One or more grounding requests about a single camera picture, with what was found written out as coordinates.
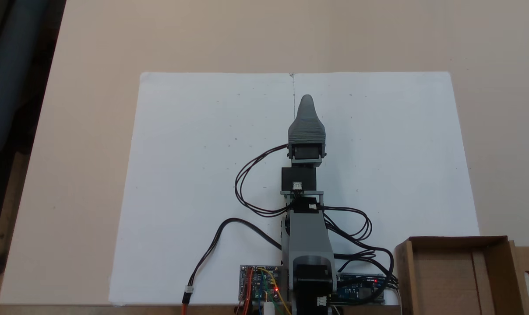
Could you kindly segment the grey ribbed pointed gripper finger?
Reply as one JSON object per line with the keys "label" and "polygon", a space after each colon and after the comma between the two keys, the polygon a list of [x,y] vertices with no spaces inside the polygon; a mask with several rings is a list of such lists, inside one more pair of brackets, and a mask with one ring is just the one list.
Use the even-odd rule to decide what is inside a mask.
{"label": "grey ribbed pointed gripper finger", "polygon": [[311,95],[304,95],[298,106],[294,122],[288,129],[290,145],[324,145],[326,130],[315,110]]}

